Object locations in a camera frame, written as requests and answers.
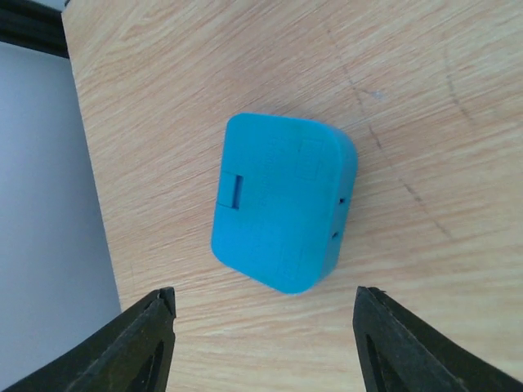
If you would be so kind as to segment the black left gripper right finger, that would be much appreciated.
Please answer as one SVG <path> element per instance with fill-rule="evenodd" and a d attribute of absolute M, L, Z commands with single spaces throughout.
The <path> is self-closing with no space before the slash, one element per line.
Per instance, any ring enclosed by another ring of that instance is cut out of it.
<path fill-rule="evenodd" d="M 521 391 L 377 287 L 358 287 L 352 326 L 367 391 Z"/>

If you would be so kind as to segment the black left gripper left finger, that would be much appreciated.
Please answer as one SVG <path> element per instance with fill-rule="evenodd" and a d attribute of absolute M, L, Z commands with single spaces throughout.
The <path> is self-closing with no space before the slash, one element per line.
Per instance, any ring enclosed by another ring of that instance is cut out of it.
<path fill-rule="evenodd" d="M 165 391 L 175 345 L 173 287 L 153 290 L 7 391 Z"/>

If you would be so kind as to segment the blue plug adapter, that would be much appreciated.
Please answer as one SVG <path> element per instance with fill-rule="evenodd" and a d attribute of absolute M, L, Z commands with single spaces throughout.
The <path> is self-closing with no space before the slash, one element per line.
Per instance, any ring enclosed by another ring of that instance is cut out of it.
<path fill-rule="evenodd" d="M 358 170 L 352 139 L 303 118 L 229 119 L 211 249 L 224 265 L 285 294 L 336 267 Z"/>

